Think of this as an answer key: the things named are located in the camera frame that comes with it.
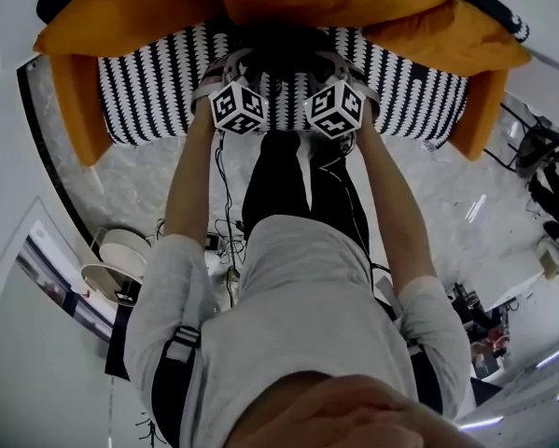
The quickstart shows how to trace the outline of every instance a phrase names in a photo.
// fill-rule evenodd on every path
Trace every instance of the person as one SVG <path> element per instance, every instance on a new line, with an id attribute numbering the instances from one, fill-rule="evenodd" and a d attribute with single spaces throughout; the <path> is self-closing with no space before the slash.
<path id="1" fill-rule="evenodd" d="M 542 207 L 556 221 L 547 221 L 543 225 L 545 231 L 554 241 L 559 241 L 559 175 L 555 164 L 547 165 L 542 173 L 545 175 L 551 189 L 545 188 L 533 175 L 528 183 L 528 190 L 532 199 Z"/>
<path id="2" fill-rule="evenodd" d="M 214 133 L 202 98 L 171 185 L 166 235 L 150 256 L 127 328 L 126 368 L 151 412 L 161 354 L 192 294 L 203 300 L 210 291 L 203 248 Z M 311 157 L 309 206 L 300 137 L 267 133 L 243 204 L 248 245 L 239 300 L 200 321 L 202 359 L 194 362 L 194 352 L 190 359 L 199 374 L 191 375 L 177 419 L 182 446 L 480 446 L 417 401 L 406 340 L 424 347 L 443 414 L 453 418 L 469 380 L 468 338 L 368 104 L 356 143 L 403 313 L 400 330 L 373 297 L 368 222 L 337 145 L 320 145 Z M 177 391 L 162 393 L 173 405 Z"/>

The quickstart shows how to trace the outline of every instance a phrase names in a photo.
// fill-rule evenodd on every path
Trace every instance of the black and white striped pillow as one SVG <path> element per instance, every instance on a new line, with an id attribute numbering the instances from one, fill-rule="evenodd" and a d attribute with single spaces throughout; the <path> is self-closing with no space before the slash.
<path id="1" fill-rule="evenodd" d="M 381 96 L 377 131 L 442 145 L 463 113 L 468 79 L 426 68 L 366 40 L 355 28 L 324 28 L 335 49 L 364 70 Z M 191 94 L 208 64 L 231 48 L 231 23 L 215 19 L 168 35 L 120 57 L 100 58 L 100 87 L 112 139 L 142 145 L 176 136 L 192 121 Z M 288 81 L 262 76 L 270 101 L 261 131 L 304 131 L 303 101 L 311 93 L 305 74 Z"/>

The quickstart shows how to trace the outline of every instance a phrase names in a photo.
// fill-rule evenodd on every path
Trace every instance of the fiducial marker cube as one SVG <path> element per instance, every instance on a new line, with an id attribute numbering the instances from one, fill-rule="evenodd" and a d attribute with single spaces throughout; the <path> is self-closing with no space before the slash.
<path id="1" fill-rule="evenodd" d="M 232 81 L 208 96 L 215 127 L 221 131 L 246 134 L 259 128 L 269 113 L 269 102 L 257 93 Z"/>
<path id="2" fill-rule="evenodd" d="M 365 99 L 363 93 L 339 80 L 308 98 L 304 112 L 313 128 L 335 139 L 360 128 Z"/>

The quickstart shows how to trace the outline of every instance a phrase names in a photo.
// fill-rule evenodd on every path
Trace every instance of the black pants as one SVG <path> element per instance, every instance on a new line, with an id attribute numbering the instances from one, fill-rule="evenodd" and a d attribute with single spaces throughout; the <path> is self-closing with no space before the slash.
<path id="1" fill-rule="evenodd" d="M 532 199 L 559 223 L 559 175 L 554 164 L 544 168 L 543 172 L 552 190 L 543 187 L 536 176 L 530 179 L 528 189 Z"/>
<path id="2" fill-rule="evenodd" d="M 314 164 L 322 158 L 314 156 L 310 168 L 310 208 L 296 156 L 299 147 L 300 138 L 296 133 L 269 132 L 264 136 L 242 208 L 245 239 L 266 217 L 306 217 L 344 233 L 369 254 L 369 225 L 345 168 L 345 158 L 322 169 Z"/>

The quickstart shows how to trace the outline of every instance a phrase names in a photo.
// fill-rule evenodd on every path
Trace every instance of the black strap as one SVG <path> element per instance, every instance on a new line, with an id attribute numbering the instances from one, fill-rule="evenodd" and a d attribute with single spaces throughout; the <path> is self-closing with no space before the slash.
<path id="1" fill-rule="evenodd" d="M 439 379 L 435 373 L 425 349 L 418 345 L 420 352 L 412 355 L 413 376 L 416 379 L 418 401 L 438 414 L 443 414 L 443 398 L 440 392 Z"/>
<path id="2" fill-rule="evenodd" d="M 197 340 L 193 341 L 190 336 L 186 343 L 184 336 L 187 333 L 197 334 Z M 167 357 L 169 346 L 178 342 L 190 347 L 189 358 L 186 362 Z M 179 328 L 174 338 L 163 347 L 161 360 L 155 372 L 151 395 L 152 412 L 161 435 L 172 448 L 179 448 L 182 414 L 186 405 L 198 347 L 200 347 L 200 332 L 191 328 Z"/>

